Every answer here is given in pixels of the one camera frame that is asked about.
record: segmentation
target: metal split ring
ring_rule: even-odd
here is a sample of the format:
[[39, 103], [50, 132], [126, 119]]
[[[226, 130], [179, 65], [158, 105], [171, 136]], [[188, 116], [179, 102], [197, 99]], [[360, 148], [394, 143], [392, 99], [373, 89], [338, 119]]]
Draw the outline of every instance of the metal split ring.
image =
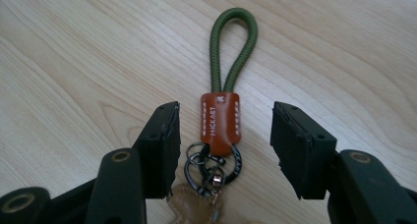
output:
[[219, 163], [221, 166], [224, 166], [224, 164], [226, 163], [226, 160], [224, 160], [224, 158], [222, 157], [216, 157], [216, 156], [211, 156], [210, 154], [201, 154], [200, 152], [194, 153], [193, 155], [190, 155], [190, 151], [193, 147], [196, 146], [202, 146], [203, 149], [207, 146], [205, 143], [202, 142], [195, 142], [192, 143], [188, 148], [187, 148], [187, 160], [190, 161], [191, 164], [193, 165], [204, 165], [208, 162], [208, 159]]
[[208, 188], [208, 183], [212, 179], [212, 177], [215, 175], [215, 172], [218, 170], [221, 173], [221, 176], [224, 178], [223, 181], [225, 182], [226, 174], [224, 171], [220, 168], [220, 163], [217, 163], [217, 166], [209, 167], [208, 168], [208, 175], [205, 176], [205, 182], [202, 186], [199, 186], [191, 177], [190, 175], [190, 165], [192, 164], [192, 161], [195, 160], [197, 157], [201, 156], [199, 152], [191, 155], [184, 166], [184, 174], [185, 178], [187, 179], [188, 184], [200, 195], [200, 196], [211, 196], [213, 194], [213, 191], [211, 191]]
[[[235, 180], [237, 176], [239, 176], [240, 171], [242, 170], [242, 156], [240, 155], [239, 150], [235, 145], [232, 145], [232, 154], [235, 158], [235, 167], [233, 169], [233, 172], [231, 172], [229, 175], [226, 176], [225, 184], [228, 184]], [[206, 163], [202, 163], [205, 159], [205, 157], [209, 157], [209, 146], [206, 145], [203, 147], [202, 151], [199, 153], [199, 170], [202, 174], [203, 178], [206, 178], [209, 175], [209, 168], [206, 167]]]

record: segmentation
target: screw hole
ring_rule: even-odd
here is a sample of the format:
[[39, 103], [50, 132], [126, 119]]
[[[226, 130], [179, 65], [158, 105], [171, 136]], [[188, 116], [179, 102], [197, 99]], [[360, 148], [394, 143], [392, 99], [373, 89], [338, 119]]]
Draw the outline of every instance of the screw hole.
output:
[[7, 202], [2, 206], [1, 210], [4, 213], [14, 213], [26, 208], [33, 201], [34, 195], [32, 193], [20, 194], [7, 200]]
[[114, 162], [123, 162], [125, 160], [128, 160], [130, 156], [131, 156], [130, 152], [121, 151], [121, 152], [113, 154], [113, 156], [111, 156], [111, 159]]
[[371, 157], [361, 152], [351, 152], [350, 156], [360, 163], [370, 163]]

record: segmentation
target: leather tag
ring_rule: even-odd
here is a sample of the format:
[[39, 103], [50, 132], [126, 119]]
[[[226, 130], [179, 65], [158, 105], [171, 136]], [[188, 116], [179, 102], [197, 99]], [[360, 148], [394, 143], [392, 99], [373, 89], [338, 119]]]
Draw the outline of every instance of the leather tag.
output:
[[212, 92], [202, 96], [201, 139], [213, 156], [228, 156], [231, 145], [240, 141], [239, 94]]
[[212, 205], [212, 197], [200, 196], [188, 184], [176, 186], [172, 192], [173, 197], [168, 202], [176, 216], [172, 224], [216, 223], [218, 220], [221, 198]]

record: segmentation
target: green paracord loop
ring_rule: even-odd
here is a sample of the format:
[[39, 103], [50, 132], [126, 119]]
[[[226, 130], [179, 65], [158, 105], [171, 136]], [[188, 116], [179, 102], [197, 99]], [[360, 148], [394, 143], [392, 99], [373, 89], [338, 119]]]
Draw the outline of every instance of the green paracord loop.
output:
[[[240, 19], [244, 21], [248, 27], [248, 39], [242, 48], [239, 56], [230, 68], [227, 75], [226, 83], [223, 90], [221, 90], [220, 79], [220, 53], [219, 42], [220, 34], [223, 27], [233, 19]], [[240, 71], [243, 69], [246, 60], [252, 53], [258, 39], [258, 26], [255, 18], [249, 11], [242, 8], [232, 8], [223, 12], [220, 17], [215, 21], [211, 30], [211, 37], [209, 40], [209, 59], [211, 70], [211, 92], [227, 91], [232, 92], [236, 83], [236, 79], [239, 76]]]

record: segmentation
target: wood grain surface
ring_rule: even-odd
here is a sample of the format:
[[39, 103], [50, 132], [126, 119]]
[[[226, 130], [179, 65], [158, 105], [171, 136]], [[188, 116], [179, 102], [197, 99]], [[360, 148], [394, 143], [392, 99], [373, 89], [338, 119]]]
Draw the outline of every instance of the wood grain surface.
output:
[[[269, 146], [274, 101], [299, 106], [338, 139], [374, 154], [417, 190], [417, 0], [0, 0], [0, 196], [52, 197], [94, 178], [131, 146], [160, 104], [181, 103], [182, 155], [199, 141], [209, 91], [209, 33], [242, 7], [259, 40], [239, 77], [241, 176], [224, 188], [222, 223], [329, 223], [326, 200], [298, 200]], [[226, 72], [246, 40], [222, 33]], [[147, 200], [149, 223], [169, 223]]]

